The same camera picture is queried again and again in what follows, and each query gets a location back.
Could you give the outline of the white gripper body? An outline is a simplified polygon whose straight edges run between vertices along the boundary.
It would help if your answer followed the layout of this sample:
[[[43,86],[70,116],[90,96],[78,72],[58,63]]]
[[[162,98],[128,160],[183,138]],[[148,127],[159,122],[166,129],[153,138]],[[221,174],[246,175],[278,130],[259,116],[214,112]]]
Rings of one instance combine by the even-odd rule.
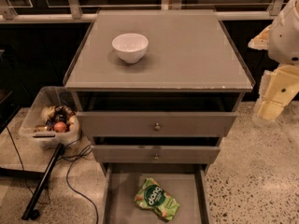
[[[290,0],[273,20],[268,55],[278,63],[299,64],[299,0]]]

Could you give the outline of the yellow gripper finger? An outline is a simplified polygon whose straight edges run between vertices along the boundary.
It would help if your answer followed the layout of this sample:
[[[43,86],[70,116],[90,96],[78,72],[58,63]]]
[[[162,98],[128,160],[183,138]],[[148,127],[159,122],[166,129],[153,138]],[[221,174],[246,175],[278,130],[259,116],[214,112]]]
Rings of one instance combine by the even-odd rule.
[[[271,26],[265,27],[258,35],[250,40],[248,47],[257,50],[268,50],[268,36]]]
[[[265,70],[260,83],[259,98],[253,109],[253,121],[259,126],[272,125],[298,93],[298,64],[283,63],[274,71]]]

